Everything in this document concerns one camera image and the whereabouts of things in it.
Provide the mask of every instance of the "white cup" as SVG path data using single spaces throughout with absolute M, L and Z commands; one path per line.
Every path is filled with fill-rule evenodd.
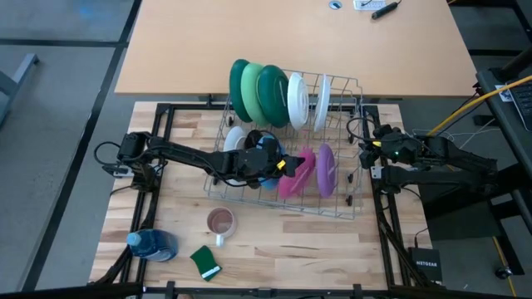
M 215 208 L 207 217 L 209 230 L 216 234 L 216 246 L 224 246 L 224 239 L 236 230 L 236 218 L 228 208 Z

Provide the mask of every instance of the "wooden tabletop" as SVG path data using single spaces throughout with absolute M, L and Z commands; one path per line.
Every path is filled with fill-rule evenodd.
M 156 105 L 137 102 L 129 131 L 150 130 Z M 379 105 L 379 112 L 383 124 L 402 127 L 397 105 Z M 221 113 L 177 110 L 170 141 L 212 150 Z M 364 289 L 387 289 L 369 174 L 362 180 L 363 209 L 354 220 L 208 199 L 205 178 L 202 170 L 183 164 L 170 162 L 166 166 L 155 228 L 177 235 L 179 253 L 169 262 L 148 262 L 147 286 L 163 287 L 173 280 L 179 287 L 349 289 L 360 283 Z M 115 188 L 130 183 L 118 179 Z M 136 195 L 135 190 L 127 189 L 111 197 L 91 281 L 100 278 L 124 248 Z M 222 248 L 215 247 L 215 236 L 206 223 L 209 211 L 219 206 L 230 208 L 238 222 L 236 233 Z M 405 246 L 412 246 L 415 233 L 426 228 L 421 201 L 410 192 L 402 192 L 397 195 L 397 210 Z M 428 232 L 420 233 L 418 240 L 420 246 L 431 247 Z M 223 268 L 210 282 L 200 277 L 189 258 L 203 245 L 209 246 Z M 397 255 L 390 248 L 396 283 L 400 283 Z M 131 277 L 135 277 L 137 263 L 135 258 Z
M 342 4 L 144 1 L 116 92 L 227 94 L 231 65 L 243 58 L 354 77 L 368 96 L 474 93 L 475 67 L 445 0 L 404 0 L 376 21 Z

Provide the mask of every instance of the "floor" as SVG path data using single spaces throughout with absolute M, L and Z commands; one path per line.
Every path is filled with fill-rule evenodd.
M 133 105 L 138 100 L 198 100 L 195 96 L 117 96 L 112 91 L 117 72 L 108 72 L 113 57 L 111 47 L 34 47 L 3 45 L 6 38 L 60 39 L 79 41 L 118 41 L 133 0 L 0 0 L 0 69 L 12 75 L 29 52 L 41 63 L 30 73 L 11 113 L 0 126 L 0 292 L 22 287 L 28 261 L 35 255 L 51 208 L 58 199 L 72 163 L 76 147 L 93 105 L 101 98 L 103 106 L 82 158 L 76 182 L 57 230 L 37 288 L 84 285 L 91 270 L 113 178 L 105 174 L 92 158 L 92 151 L 105 140 L 120 140 L 129 124 Z M 532 1 L 520 0 L 522 10 L 532 22 Z M 453 7 L 456 23 L 468 48 L 522 50 L 528 39 L 512 11 L 499 8 Z M 507 57 L 473 56 L 477 69 L 504 64 Z M 104 79 L 112 78 L 107 94 Z M 430 129 L 453 111 L 464 99 L 397 101 L 405 127 Z M 489 114 L 481 107 L 475 114 Z M 466 118 L 452 133 L 478 130 Z M 459 145 L 470 135 L 457 135 Z M 498 130 L 477 135 L 466 150 L 499 160 L 499 166 L 515 158 Z M 103 153 L 102 158 L 112 158 Z M 429 228 L 435 248 L 440 249 L 444 282 L 450 289 L 510 295 L 506 281 L 495 278 L 500 265 L 496 250 L 487 235 L 490 224 L 472 223 L 468 216 L 482 210 L 473 208 L 453 216 L 446 223 L 431 222 Z M 504 223 L 526 272 L 532 272 L 532 237 L 520 218 Z M 456 239 L 457 233 L 464 234 Z M 532 297 L 530 274 L 514 277 L 517 294 Z

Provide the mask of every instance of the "sponge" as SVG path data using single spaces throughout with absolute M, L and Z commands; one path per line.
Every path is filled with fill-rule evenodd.
M 190 258 L 196 263 L 199 274 L 207 282 L 222 271 L 222 267 L 220 267 L 214 260 L 213 253 L 205 245 L 198 249 L 198 251 L 194 252 Z

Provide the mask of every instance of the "wire dish rack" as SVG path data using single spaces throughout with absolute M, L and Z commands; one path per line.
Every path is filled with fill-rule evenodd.
M 282 129 L 273 126 L 260 127 L 254 122 L 243 122 L 232 110 L 230 96 L 227 97 L 219 131 L 214 144 L 214 150 L 223 150 L 225 137 L 229 130 L 239 125 L 248 132 L 251 130 L 268 130 L 276 135 L 286 154 L 298 156 L 304 148 L 312 148 L 318 157 L 321 144 L 327 143 L 333 153 L 336 163 L 337 182 L 333 194 L 328 198 L 320 196 L 316 174 L 308 180 L 307 186 L 299 195 L 288 199 L 281 199 L 278 190 L 265 188 L 251 189 L 249 187 L 231 187 L 212 177 L 207 177 L 204 190 L 212 199 L 223 199 L 236 203 L 252 203 L 270 208 L 284 208 L 291 211 L 314 213 L 317 215 L 354 219 L 362 212 L 362 177 L 368 175 L 362 169 L 358 155 L 358 148 L 346 129 L 346 123 L 352 117 L 359 116 L 362 105 L 362 88 L 358 80 L 343 76 L 330 76 L 331 99 L 329 101 L 325 128 L 314 132 L 314 116 L 318 103 L 318 92 L 323 75 L 304 71 L 284 70 L 287 77 L 293 72 L 299 73 L 307 83 L 309 95 L 308 122 L 301 130 L 295 130 L 290 124 Z M 350 126 L 352 132 L 362 135 L 362 124 L 358 121 Z

